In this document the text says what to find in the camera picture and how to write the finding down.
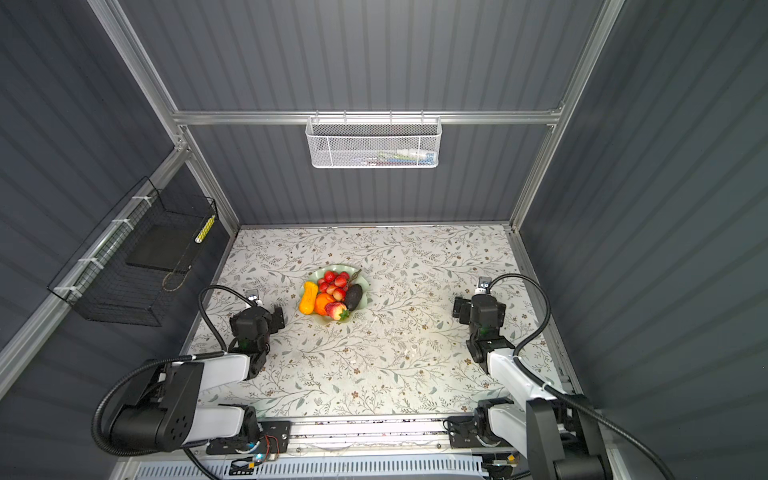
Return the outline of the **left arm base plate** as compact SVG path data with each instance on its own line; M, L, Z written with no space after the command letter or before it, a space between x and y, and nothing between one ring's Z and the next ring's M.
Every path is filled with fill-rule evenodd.
M206 447L206 454L283 454L289 445L291 427L289 421L266 421L246 425L234 437L212 440Z

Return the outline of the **pens in white basket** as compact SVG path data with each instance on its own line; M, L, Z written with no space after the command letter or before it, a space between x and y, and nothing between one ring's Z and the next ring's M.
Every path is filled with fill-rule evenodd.
M438 164L438 153L425 149L398 149L380 151L374 161L383 165L434 167Z

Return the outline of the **orange fake tangerine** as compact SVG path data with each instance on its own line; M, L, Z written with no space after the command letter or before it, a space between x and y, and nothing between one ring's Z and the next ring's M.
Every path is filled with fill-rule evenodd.
M315 299L314 312L321 316L327 316L327 306L335 302L335 298L327 293L319 293Z

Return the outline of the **red yellow fake mango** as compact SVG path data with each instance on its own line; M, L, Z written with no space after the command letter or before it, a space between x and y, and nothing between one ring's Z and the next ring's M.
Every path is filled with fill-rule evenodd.
M326 315L333 321L344 321L349 315L350 311L347 306L342 302L332 302L325 306Z

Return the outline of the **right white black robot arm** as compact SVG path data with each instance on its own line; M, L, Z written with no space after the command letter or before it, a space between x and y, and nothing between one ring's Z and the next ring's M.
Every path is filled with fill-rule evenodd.
M452 316L469 327L471 360L510 397L478 403L474 429L482 441L506 442L526 461L531 479L611 479L597 422L536 384L501 334L506 306L487 293L454 299Z

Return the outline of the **dark fake avocado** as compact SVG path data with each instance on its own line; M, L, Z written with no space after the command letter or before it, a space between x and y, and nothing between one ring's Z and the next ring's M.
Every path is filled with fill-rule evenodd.
M352 284L346 291L344 303L348 310L354 311L358 308L364 294L363 288L359 284Z

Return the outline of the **floral patterned table mat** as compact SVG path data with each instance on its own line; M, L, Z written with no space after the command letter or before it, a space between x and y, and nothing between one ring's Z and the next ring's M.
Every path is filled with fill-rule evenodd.
M341 323L302 315L304 281L331 265L361 270L365 309ZM244 229L225 252L218 290L193 352L229 340L240 294L257 289L281 306L286 326L253 379L206 390L204 404L249 404L265 417L452 414L501 396L503 387L471 360L467 326L451 315L481 276L496 280L507 307L503 334L517 341L537 326L531 293L500 225Z

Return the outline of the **yellow fake corn cob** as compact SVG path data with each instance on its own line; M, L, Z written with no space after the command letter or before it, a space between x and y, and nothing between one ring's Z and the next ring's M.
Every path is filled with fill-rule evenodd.
M303 315L311 315L315 312L315 302L318 295L318 286L313 281L307 281L303 285L303 295L299 302L298 310Z

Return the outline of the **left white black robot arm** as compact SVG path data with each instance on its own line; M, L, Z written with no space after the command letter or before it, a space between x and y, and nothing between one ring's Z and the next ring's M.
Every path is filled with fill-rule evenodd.
M118 456L207 445L207 453L250 453L265 446L253 407L205 406L200 394L255 378L270 353L270 336L285 327L283 309L251 306L230 318L225 352L148 361L110 391L92 421L99 445Z

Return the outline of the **red fake grape bunch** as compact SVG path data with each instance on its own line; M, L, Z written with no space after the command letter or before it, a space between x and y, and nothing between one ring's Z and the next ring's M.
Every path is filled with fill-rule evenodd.
M348 290L350 274L327 270L320 275L317 286L320 293L332 295L336 301L343 301Z

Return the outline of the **green scalloped fruit bowl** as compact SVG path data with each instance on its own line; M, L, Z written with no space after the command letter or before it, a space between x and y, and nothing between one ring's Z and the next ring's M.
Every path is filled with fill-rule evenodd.
M331 265L304 281L298 310L327 322L344 322L367 307L369 290L359 268Z

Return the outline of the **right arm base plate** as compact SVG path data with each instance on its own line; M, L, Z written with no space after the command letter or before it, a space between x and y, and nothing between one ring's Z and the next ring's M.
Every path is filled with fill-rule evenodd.
M492 448L499 445L498 442L490 443L480 436L473 416L449 416L442 421L442 425L454 449Z

